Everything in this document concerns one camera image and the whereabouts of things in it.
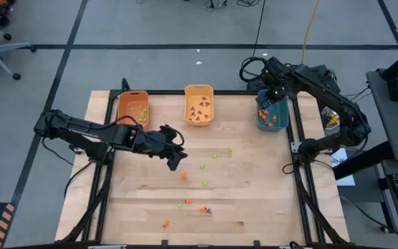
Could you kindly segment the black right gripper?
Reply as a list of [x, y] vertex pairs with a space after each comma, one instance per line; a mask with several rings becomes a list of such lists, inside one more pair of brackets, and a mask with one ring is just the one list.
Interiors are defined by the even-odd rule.
[[294, 65], [283, 64], [276, 57], [267, 60], [262, 69], [261, 77], [267, 88], [267, 93], [257, 96], [258, 111], [271, 111], [272, 103], [284, 98], [294, 100], [294, 93], [290, 90], [292, 83], [287, 83], [290, 77], [287, 75], [294, 69]]

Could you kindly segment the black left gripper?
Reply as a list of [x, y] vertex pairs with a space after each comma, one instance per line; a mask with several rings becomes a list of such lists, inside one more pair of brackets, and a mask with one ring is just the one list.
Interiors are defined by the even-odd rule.
[[[176, 144], [173, 141], [178, 136], [181, 138], [180, 144]], [[167, 154], [175, 152], [174, 158], [168, 159], [168, 167], [172, 172], [176, 171], [179, 162], [188, 156], [183, 152], [184, 136], [178, 130], [167, 124], [160, 126], [159, 131], [147, 131], [146, 137], [149, 140], [160, 143], [164, 146], [164, 149], [168, 149], [169, 152], [167, 152]]]

